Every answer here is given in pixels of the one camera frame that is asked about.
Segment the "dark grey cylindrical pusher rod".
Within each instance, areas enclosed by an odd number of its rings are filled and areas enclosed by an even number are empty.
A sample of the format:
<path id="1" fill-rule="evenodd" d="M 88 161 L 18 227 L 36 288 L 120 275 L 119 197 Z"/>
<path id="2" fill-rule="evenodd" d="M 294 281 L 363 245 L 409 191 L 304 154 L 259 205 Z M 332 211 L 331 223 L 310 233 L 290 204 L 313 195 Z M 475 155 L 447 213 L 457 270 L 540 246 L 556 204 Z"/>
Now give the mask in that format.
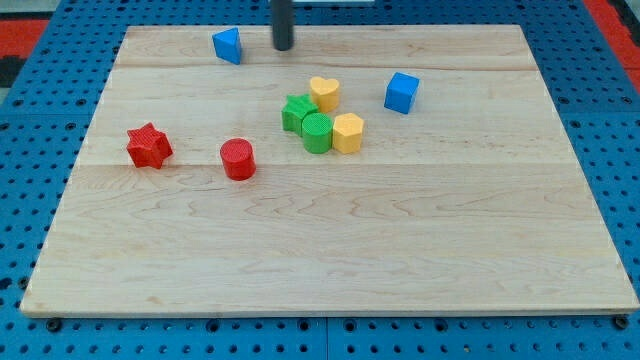
<path id="1" fill-rule="evenodd" d="M 271 29 L 273 46 L 288 51 L 294 45 L 294 8 L 292 0 L 271 1 Z"/>

